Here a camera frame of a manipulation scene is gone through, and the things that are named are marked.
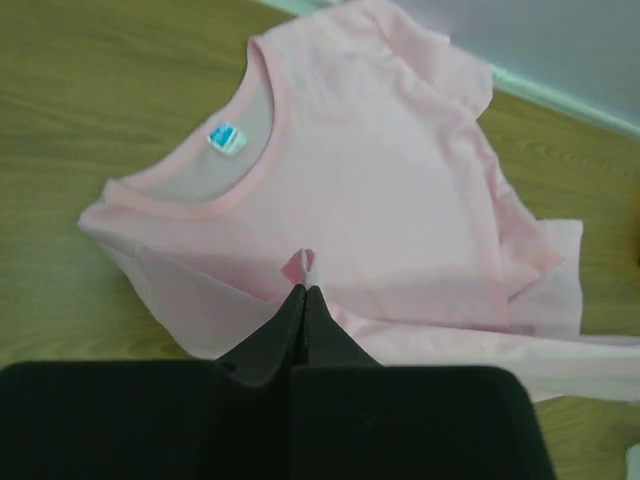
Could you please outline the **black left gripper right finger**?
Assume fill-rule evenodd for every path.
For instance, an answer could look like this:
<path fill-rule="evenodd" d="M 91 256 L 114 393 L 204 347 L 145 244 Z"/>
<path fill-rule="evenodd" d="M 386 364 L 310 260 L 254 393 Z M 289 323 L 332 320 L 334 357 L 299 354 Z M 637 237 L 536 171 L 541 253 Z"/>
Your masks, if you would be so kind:
<path fill-rule="evenodd" d="M 384 367 L 307 292 L 290 377 L 294 479 L 551 479 L 530 397 L 487 366 Z"/>

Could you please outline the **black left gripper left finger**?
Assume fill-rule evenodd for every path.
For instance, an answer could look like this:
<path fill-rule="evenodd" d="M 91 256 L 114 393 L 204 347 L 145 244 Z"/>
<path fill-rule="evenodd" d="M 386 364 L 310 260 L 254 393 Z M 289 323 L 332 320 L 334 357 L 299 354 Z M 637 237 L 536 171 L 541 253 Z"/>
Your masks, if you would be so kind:
<path fill-rule="evenodd" d="M 5 479 L 284 479 L 305 290 L 216 361 L 33 361 L 1 372 Z"/>

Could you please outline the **pink t shirt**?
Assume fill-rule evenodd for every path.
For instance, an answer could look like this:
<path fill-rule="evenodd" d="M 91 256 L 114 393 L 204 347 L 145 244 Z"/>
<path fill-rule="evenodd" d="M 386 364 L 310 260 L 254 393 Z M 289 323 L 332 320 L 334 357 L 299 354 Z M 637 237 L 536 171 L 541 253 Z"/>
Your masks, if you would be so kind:
<path fill-rule="evenodd" d="M 541 401 L 639 398 L 639 343 L 580 332 L 582 223 L 539 220 L 478 125 L 489 66 L 386 1 L 250 39 L 231 101 L 80 229 L 214 359 L 295 284 L 386 365 L 489 364 Z"/>

